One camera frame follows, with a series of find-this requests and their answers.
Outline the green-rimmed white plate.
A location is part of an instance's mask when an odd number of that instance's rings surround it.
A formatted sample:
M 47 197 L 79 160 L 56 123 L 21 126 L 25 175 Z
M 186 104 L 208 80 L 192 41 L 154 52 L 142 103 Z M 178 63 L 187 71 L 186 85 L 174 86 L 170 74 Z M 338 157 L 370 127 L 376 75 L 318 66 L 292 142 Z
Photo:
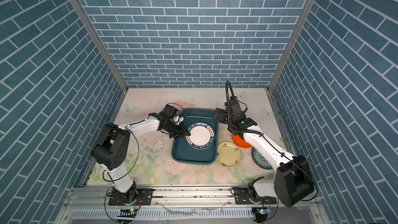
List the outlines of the green-rimmed white plate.
M 204 122 L 195 122 L 188 126 L 189 136 L 186 136 L 187 144 L 197 150 L 204 150 L 215 143 L 215 131 Z

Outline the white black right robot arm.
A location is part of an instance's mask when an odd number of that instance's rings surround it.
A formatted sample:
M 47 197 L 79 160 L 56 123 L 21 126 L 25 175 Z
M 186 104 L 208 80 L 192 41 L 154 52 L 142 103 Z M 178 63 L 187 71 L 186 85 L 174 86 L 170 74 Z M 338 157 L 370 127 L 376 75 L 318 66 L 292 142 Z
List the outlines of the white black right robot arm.
M 256 149 L 275 172 L 273 182 L 256 179 L 250 183 L 257 198 L 277 198 L 286 207 L 292 207 L 316 190 L 308 160 L 304 156 L 294 156 L 271 140 L 245 115 L 238 100 L 228 100 L 225 109 L 215 109 L 212 119 L 226 124 L 229 132 Z

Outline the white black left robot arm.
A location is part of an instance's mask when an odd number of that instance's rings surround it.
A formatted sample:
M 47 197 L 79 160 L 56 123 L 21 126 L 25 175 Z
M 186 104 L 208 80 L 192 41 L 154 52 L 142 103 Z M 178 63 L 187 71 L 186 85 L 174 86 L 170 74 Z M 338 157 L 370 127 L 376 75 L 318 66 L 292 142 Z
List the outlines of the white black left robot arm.
M 113 192 L 122 199 L 124 205 L 138 201 L 135 181 L 130 178 L 124 163 L 129 142 L 138 141 L 139 136 L 154 131 L 163 131 L 171 139 L 190 136 L 182 120 L 151 113 L 135 123 L 104 125 L 91 150 L 92 157 L 105 169 L 113 184 Z

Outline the teal plastic bin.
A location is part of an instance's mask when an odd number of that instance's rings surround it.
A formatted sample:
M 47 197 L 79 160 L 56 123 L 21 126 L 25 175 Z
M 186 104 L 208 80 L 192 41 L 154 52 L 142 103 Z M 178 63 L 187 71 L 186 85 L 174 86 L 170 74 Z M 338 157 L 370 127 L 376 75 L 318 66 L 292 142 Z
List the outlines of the teal plastic bin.
M 217 157 L 218 145 L 218 122 L 213 120 L 214 111 L 204 108 L 187 108 L 182 111 L 181 115 L 183 117 L 182 124 L 186 130 L 189 125 L 195 122 L 204 122 L 213 128 L 216 139 L 215 143 L 209 148 L 197 150 L 187 144 L 186 137 L 176 138 L 173 140 L 172 158 L 179 163 L 205 166 L 212 164 Z

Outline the orange plastic plate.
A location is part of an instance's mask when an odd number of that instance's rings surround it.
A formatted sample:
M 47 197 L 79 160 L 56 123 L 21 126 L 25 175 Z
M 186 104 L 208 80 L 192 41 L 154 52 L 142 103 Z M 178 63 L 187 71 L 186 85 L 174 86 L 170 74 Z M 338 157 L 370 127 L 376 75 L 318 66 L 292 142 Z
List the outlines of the orange plastic plate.
M 238 147 L 240 148 L 251 148 L 252 145 L 250 145 L 249 143 L 247 143 L 246 141 L 244 141 L 240 136 L 238 135 L 231 135 L 231 139 L 233 141 L 234 144 L 236 144 Z

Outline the cream yellow floral plate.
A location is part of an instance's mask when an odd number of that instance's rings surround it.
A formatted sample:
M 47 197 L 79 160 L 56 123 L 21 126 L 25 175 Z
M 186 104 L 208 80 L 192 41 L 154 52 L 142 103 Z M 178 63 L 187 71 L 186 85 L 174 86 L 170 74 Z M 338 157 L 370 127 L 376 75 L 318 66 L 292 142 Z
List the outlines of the cream yellow floral plate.
M 241 151 L 232 142 L 222 142 L 217 146 L 216 162 L 225 168 L 233 168 L 241 162 Z

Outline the blue white floral plate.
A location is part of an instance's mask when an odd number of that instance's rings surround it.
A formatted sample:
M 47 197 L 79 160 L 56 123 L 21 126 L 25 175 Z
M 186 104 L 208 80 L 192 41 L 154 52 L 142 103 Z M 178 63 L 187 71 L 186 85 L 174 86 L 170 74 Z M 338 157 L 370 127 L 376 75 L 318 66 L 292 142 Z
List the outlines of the blue white floral plate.
M 270 163 L 254 147 L 251 150 L 251 157 L 254 163 L 261 169 L 265 170 L 273 169 Z

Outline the left controller board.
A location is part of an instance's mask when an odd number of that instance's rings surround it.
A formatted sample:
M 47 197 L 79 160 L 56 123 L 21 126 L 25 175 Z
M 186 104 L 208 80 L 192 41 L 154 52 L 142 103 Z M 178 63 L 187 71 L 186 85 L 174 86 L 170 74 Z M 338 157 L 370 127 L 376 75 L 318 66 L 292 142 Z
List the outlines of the left controller board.
M 121 209 L 117 218 L 135 218 L 137 216 L 138 209 L 129 208 L 129 209 Z

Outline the controller board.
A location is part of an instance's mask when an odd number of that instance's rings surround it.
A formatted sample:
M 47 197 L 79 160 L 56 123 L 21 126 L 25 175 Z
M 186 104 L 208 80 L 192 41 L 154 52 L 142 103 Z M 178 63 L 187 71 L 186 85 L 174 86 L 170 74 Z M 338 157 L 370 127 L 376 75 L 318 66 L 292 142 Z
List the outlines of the controller board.
M 135 218 L 137 216 L 138 209 L 129 208 L 129 209 L 121 209 L 117 218 Z
M 272 210 L 267 207 L 254 207 L 252 211 L 255 215 L 268 215 L 272 212 Z

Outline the right controller board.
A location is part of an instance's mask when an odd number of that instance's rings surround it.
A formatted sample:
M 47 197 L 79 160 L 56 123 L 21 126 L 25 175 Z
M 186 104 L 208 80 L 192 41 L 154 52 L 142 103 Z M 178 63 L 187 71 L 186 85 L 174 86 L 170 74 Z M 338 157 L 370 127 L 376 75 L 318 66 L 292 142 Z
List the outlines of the right controller board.
M 255 215 L 268 215 L 272 212 L 272 210 L 267 207 L 254 207 L 252 211 Z

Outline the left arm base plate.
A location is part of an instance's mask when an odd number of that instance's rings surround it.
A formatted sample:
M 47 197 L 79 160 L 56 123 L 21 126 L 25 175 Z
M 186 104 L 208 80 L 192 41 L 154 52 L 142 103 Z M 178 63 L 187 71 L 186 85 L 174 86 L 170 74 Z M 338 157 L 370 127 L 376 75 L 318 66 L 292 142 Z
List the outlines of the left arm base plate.
M 115 188 L 112 188 L 107 193 L 109 197 L 108 204 L 111 206 L 143 206 L 150 205 L 153 196 L 153 189 L 130 189 L 126 193 L 120 193 Z

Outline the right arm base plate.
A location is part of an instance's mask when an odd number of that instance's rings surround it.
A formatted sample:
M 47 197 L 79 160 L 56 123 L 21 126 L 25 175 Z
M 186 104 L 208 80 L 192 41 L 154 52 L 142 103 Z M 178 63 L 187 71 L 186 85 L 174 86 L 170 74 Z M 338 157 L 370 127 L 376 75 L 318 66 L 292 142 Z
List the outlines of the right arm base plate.
M 232 187 L 230 193 L 235 199 L 235 204 L 276 204 L 275 197 L 260 197 L 253 188 Z

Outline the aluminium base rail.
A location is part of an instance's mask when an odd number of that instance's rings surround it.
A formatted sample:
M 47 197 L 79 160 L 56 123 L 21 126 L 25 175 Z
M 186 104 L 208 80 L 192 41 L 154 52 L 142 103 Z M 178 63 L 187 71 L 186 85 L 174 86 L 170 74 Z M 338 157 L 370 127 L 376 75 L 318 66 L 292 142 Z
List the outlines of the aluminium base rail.
M 150 205 L 111 206 L 108 187 L 74 188 L 57 224 L 327 224 L 319 199 L 286 207 L 276 204 L 235 204 L 231 186 L 142 186 L 153 189 Z M 267 207 L 268 215 L 255 215 Z M 121 209 L 138 209 L 135 218 L 117 218 Z

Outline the aluminium corner post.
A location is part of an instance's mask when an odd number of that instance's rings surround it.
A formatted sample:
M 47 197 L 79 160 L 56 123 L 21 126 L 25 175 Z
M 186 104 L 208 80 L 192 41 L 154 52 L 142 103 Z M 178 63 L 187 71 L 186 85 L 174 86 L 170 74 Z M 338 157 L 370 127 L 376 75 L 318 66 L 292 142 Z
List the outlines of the aluminium corner post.
M 272 76 L 272 79 L 269 83 L 268 92 L 272 93 L 276 87 L 277 81 L 283 71 L 284 66 L 286 65 L 287 61 L 289 60 L 289 56 L 293 50 L 293 47 L 298 39 L 298 36 L 311 12 L 312 7 L 315 4 L 315 0 L 306 0 L 303 8 L 301 10 L 300 16 L 297 19 L 297 23 L 289 37 L 289 41 L 285 47 L 284 53 L 281 56 L 280 62 L 276 67 L 276 70 Z
M 110 57 L 105 45 L 103 44 L 101 38 L 99 37 L 92 21 L 90 20 L 88 14 L 86 13 L 82 3 L 80 0 L 69 0 L 71 6 L 73 7 L 74 11 L 76 12 L 77 16 L 81 20 L 83 26 L 85 27 L 86 31 L 90 35 L 93 43 L 95 44 L 96 48 L 100 52 L 101 56 L 103 57 L 104 61 L 108 65 L 109 69 L 111 70 L 114 78 L 118 82 L 120 88 L 124 93 L 128 91 L 128 87 L 125 84 L 124 80 L 122 79 L 121 74 L 117 70 L 112 58 Z

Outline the left aluminium corner post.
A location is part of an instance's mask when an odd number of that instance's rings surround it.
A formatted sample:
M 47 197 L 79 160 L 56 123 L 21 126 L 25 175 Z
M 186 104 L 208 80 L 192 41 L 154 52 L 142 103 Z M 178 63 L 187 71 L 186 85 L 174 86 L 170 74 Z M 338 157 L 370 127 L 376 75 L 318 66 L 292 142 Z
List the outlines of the left aluminium corner post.
M 108 65 L 109 69 L 111 70 L 114 78 L 118 82 L 120 88 L 124 93 L 128 91 L 128 87 L 125 84 L 124 80 L 122 79 L 121 74 L 117 70 L 112 58 L 110 57 L 105 45 L 103 44 L 101 38 L 99 37 L 92 21 L 90 20 L 88 14 L 86 13 L 82 3 L 80 0 L 69 0 L 71 6 L 73 7 L 74 11 L 76 12 L 77 16 L 81 20 L 83 26 L 85 27 L 86 31 L 90 35 L 93 43 L 95 44 L 96 48 L 100 52 L 101 56 L 103 57 L 104 61 Z

